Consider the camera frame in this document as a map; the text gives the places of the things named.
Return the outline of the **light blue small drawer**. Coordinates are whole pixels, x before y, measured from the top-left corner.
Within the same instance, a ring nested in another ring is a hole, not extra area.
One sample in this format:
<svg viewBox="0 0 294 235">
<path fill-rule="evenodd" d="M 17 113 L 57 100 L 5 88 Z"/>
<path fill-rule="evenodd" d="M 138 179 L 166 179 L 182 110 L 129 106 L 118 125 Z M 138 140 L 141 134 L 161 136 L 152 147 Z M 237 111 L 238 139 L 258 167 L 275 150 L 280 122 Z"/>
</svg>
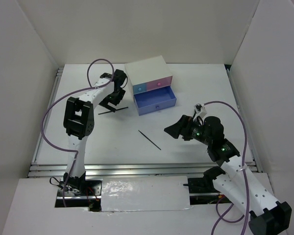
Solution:
<svg viewBox="0 0 294 235">
<path fill-rule="evenodd" d="M 137 84 L 137 85 L 133 85 L 132 86 L 132 91 L 133 94 L 140 94 L 140 93 L 144 93 L 147 91 L 147 85 L 146 83 L 142 83 L 142 84 Z"/>
</svg>

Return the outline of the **purple wide drawer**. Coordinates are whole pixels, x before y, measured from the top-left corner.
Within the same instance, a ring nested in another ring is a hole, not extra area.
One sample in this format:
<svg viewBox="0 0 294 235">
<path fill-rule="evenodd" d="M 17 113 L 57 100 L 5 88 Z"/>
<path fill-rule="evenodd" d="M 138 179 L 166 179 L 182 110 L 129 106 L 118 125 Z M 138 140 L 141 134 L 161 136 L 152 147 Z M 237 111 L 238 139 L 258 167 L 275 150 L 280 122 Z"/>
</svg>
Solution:
<svg viewBox="0 0 294 235">
<path fill-rule="evenodd" d="M 176 96 L 170 86 L 135 94 L 134 103 L 140 116 L 175 106 Z"/>
</svg>

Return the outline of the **pink drawer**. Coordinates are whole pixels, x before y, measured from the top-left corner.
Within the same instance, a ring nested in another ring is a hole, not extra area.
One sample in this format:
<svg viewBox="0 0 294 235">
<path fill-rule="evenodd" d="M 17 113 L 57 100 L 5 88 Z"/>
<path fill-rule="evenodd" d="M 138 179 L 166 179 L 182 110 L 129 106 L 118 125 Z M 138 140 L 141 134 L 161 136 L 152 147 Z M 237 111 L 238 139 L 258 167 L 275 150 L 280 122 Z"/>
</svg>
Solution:
<svg viewBox="0 0 294 235">
<path fill-rule="evenodd" d="M 156 90 L 159 88 L 170 86 L 172 83 L 172 76 L 152 80 L 146 83 L 147 91 Z"/>
</svg>

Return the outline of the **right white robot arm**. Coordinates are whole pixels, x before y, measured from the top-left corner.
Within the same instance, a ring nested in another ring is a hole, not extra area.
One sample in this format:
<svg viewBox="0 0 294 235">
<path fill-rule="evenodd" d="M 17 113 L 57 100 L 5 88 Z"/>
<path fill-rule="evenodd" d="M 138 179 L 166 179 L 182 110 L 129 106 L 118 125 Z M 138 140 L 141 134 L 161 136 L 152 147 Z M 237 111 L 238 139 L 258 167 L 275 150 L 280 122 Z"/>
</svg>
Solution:
<svg viewBox="0 0 294 235">
<path fill-rule="evenodd" d="M 218 191 L 245 214 L 254 235 L 278 235 L 288 229 L 292 208 L 279 202 L 256 178 L 245 164 L 237 148 L 225 138 L 224 127 L 218 117 L 199 118 L 183 115 L 164 129 L 174 139 L 197 140 L 207 146 L 207 152 L 217 166 L 204 172 L 197 183 L 186 186 L 191 190 Z"/>
</svg>

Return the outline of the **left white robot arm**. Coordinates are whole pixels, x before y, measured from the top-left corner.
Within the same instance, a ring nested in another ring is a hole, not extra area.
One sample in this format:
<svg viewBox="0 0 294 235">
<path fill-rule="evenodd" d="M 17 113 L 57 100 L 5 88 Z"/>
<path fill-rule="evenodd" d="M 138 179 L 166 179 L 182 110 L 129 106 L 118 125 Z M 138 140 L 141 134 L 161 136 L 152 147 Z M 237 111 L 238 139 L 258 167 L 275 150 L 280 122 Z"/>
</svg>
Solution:
<svg viewBox="0 0 294 235">
<path fill-rule="evenodd" d="M 123 88 L 127 75 L 123 70 L 115 70 L 114 74 L 104 73 L 89 90 L 79 97 L 70 97 L 66 103 L 64 128 L 68 135 L 69 153 L 67 168 L 63 181 L 75 195 L 86 190 L 85 149 L 86 142 L 95 127 L 94 110 L 97 106 L 116 111 L 116 106 L 125 95 Z"/>
</svg>

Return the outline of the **thin black brush far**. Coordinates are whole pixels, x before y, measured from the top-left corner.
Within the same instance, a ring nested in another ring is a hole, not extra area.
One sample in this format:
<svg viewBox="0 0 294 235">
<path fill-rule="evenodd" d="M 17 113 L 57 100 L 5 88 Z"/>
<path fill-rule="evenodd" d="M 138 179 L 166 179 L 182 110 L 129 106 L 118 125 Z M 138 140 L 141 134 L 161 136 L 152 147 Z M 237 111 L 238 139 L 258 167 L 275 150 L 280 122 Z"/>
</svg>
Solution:
<svg viewBox="0 0 294 235">
<path fill-rule="evenodd" d="M 108 114 L 108 113 L 115 113 L 116 111 L 120 111 L 120 110 L 124 110 L 124 109 L 128 109 L 129 107 L 122 107 L 122 108 L 119 108 L 119 109 L 116 109 L 114 111 L 106 111 L 106 112 L 102 112 L 102 113 L 98 113 L 98 115 L 103 115 L 103 114 Z"/>
</svg>

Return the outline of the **thin black brush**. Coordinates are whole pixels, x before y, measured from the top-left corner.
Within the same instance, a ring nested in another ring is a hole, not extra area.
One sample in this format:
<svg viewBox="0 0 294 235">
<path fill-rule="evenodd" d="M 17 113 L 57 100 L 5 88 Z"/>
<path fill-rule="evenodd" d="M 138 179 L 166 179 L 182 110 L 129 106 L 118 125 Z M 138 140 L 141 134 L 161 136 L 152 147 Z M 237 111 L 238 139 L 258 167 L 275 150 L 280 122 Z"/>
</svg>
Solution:
<svg viewBox="0 0 294 235">
<path fill-rule="evenodd" d="M 103 114 L 108 114 L 108 113 L 115 113 L 116 111 L 120 111 L 120 110 L 124 110 L 124 109 L 128 109 L 129 107 L 122 107 L 122 108 L 119 108 L 119 109 L 116 109 L 114 111 L 106 111 L 106 112 L 102 112 L 102 113 L 98 113 L 98 115 L 103 115 Z"/>
<path fill-rule="evenodd" d="M 138 130 L 138 132 L 144 137 L 146 138 L 150 143 L 152 143 L 157 149 L 159 149 L 161 151 L 161 148 L 156 145 L 148 136 L 146 136 L 142 131 Z"/>
</svg>

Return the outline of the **thin black brush near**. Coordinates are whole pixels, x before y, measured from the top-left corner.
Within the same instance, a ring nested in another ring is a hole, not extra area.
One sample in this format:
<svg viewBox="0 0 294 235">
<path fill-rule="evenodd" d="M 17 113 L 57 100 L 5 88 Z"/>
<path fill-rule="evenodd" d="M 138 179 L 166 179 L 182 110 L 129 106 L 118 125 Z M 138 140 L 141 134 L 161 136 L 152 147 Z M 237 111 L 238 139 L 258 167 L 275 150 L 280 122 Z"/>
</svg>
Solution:
<svg viewBox="0 0 294 235">
<path fill-rule="evenodd" d="M 148 136 L 146 136 L 142 131 L 138 130 L 138 132 L 144 137 L 146 138 L 150 143 L 152 143 L 157 149 L 159 149 L 161 151 L 161 148 L 156 145 Z"/>
</svg>

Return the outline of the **white drawer cabinet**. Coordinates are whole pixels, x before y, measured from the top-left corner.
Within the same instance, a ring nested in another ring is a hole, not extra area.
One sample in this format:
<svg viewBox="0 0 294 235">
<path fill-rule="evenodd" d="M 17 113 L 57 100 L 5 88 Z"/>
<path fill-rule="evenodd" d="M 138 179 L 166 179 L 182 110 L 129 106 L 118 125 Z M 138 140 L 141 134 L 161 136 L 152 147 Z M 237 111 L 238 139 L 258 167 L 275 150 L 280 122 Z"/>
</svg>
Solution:
<svg viewBox="0 0 294 235">
<path fill-rule="evenodd" d="M 124 65 L 131 86 L 172 76 L 163 56 L 156 56 Z"/>
</svg>

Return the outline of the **white taped cover plate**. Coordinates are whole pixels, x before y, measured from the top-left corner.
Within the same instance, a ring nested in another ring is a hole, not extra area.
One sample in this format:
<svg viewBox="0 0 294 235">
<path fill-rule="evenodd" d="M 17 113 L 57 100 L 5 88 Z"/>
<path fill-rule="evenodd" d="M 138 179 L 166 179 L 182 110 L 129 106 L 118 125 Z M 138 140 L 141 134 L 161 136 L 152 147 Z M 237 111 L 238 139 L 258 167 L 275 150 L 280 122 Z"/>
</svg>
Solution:
<svg viewBox="0 0 294 235">
<path fill-rule="evenodd" d="M 191 208 L 186 176 L 106 177 L 103 212 L 182 211 Z"/>
</svg>

